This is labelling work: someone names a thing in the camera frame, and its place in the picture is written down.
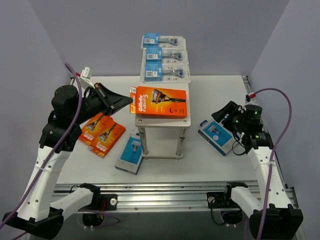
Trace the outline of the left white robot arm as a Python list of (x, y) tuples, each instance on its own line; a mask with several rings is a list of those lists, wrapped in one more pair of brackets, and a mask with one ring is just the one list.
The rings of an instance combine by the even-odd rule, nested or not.
[(66, 197), (52, 202), (52, 194), (62, 168), (74, 150), (82, 130), (80, 125), (97, 114), (112, 116), (133, 102), (101, 83), (86, 89), (64, 85), (55, 90), (48, 123), (42, 130), (36, 163), (17, 207), (7, 212), (1, 226), (23, 230), (29, 234), (53, 239), (64, 221), (73, 213), (88, 208), (99, 209), (102, 204), (100, 188), (83, 183)]

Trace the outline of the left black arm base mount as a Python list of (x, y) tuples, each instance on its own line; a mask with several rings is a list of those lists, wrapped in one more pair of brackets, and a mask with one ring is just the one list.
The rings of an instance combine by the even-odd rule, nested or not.
[(118, 204), (118, 195), (114, 193), (101, 194), (92, 200), (91, 210), (95, 211), (115, 211)]

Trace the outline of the clear blue-card razor blister pack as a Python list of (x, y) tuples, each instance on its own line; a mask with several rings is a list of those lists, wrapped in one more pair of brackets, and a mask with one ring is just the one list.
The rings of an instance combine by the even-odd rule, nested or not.
[(144, 83), (190, 83), (188, 65), (146, 63), (141, 68), (140, 79)]

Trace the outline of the Gillette SkinGuard blister pack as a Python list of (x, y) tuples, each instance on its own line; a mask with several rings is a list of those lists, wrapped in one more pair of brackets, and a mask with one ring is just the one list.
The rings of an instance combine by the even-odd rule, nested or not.
[(161, 47), (146, 47), (142, 54), (142, 63), (162, 63), (173, 65), (188, 65), (186, 50), (163, 49)]

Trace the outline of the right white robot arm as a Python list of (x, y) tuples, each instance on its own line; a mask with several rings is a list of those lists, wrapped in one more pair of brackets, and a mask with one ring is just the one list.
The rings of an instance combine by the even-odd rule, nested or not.
[(227, 206), (237, 205), (248, 217), (249, 230), (256, 240), (291, 240), (303, 222), (303, 213), (295, 208), (282, 183), (275, 161), (276, 146), (263, 130), (262, 107), (244, 106), (230, 101), (212, 117), (230, 131), (244, 147), (258, 183), (257, 199), (244, 182), (228, 182), (222, 193)]

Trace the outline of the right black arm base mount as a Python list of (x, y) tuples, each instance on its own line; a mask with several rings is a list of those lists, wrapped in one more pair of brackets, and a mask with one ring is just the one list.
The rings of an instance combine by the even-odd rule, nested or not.
[(239, 206), (231, 200), (230, 197), (220, 192), (207, 192), (207, 206), (209, 209), (237, 209)]

